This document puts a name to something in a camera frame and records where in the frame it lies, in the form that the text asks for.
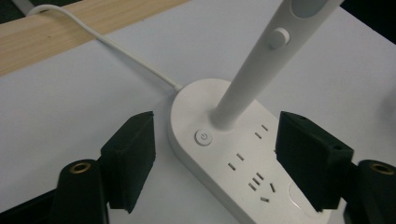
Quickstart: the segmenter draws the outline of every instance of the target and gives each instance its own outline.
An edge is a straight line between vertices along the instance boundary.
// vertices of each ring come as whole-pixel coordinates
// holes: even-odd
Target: white table surface
[[[183,85],[232,80],[279,4],[192,0],[108,37]],[[135,210],[109,210],[110,222],[237,223],[169,147],[174,97],[98,41],[0,77],[0,211],[54,189],[68,163],[97,159],[124,121],[153,110],[157,159]],[[355,149],[354,162],[396,165],[396,47],[341,8],[258,100],[312,119]]]

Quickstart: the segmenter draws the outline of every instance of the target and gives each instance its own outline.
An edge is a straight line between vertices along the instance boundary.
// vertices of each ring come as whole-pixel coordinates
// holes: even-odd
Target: power button
[[[201,147],[209,146],[212,143],[213,137],[209,130],[200,129],[195,133],[195,141]]]

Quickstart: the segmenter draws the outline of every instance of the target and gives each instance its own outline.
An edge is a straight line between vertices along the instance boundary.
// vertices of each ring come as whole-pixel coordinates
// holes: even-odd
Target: wooden plank
[[[65,6],[101,34],[141,21],[187,0],[84,0]],[[59,12],[0,24],[0,76],[74,48],[93,37]]]

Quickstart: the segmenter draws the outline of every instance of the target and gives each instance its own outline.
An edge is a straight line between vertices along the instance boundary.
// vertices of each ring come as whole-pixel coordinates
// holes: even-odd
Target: electrical outlet
[[[276,160],[278,120],[257,101],[231,131],[216,129],[210,113],[230,83],[203,79],[177,95],[169,140],[179,159],[241,223],[327,223]]]

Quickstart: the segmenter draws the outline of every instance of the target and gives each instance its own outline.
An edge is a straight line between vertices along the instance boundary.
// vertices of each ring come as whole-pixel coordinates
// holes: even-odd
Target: power cord
[[[134,60],[135,62],[137,62],[138,64],[140,64],[141,66],[143,66],[144,68],[146,68],[147,70],[149,70],[152,74],[154,74],[155,76],[159,77],[160,79],[162,79],[164,82],[166,82],[167,84],[169,84],[175,91],[180,91],[182,89],[182,86],[177,84],[174,80],[172,80],[170,77],[162,74],[160,71],[158,71],[157,69],[153,68],[152,66],[150,66],[149,64],[145,63],[144,61],[142,61],[141,59],[137,58],[136,56],[134,56],[132,53],[128,52],[126,49],[124,49],[123,47],[121,47],[120,45],[118,45],[117,43],[115,43],[114,41],[106,38],[105,36],[97,33],[96,31],[94,31],[92,28],[90,28],[87,24],[85,24],[84,22],[82,22],[79,18],[77,18],[75,15],[73,15],[71,12],[67,11],[64,8],[61,7],[57,7],[57,6],[53,6],[53,5],[41,5],[38,7],[34,7],[31,11],[29,11],[29,13],[27,14],[28,16],[31,15],[35,15],[38,14],[40,12],[43,11],[47,11],[47,10],[54,10],[54,11],[58,11],[63,13],[64,15],[68,16],[70,19],[72,19],[75,23],[77,23],[82,29],[84,29],[85,31],[87,31],[88,33],[90,33],[91,35],[95,36],[98,40],[100,40],[102,43],[110,46],[111,48],[121,52],[122,54],[124,54],[125,56],[127,56],[128,58]]]

